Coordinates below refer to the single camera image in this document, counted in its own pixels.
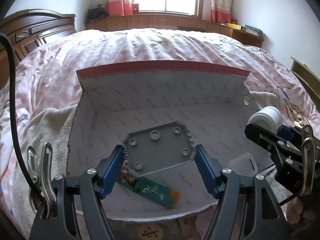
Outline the person's right hand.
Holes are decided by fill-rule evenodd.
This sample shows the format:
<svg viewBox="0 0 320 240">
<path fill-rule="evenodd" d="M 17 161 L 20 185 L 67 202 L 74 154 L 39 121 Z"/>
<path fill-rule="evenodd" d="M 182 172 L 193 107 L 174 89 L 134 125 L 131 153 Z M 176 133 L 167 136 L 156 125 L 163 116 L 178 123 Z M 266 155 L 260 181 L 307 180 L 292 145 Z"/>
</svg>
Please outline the person's right hand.
<svg viewBox="0 0 320 240">
<path fill-rule="evenodd" d="M 287 205 L 286 218 L 291 225 L 297 225 L 301 219 L 314 220 L 314 213 L 312 210 L 304 211 L 303 202 L 296 197 Z"/>
</svg>

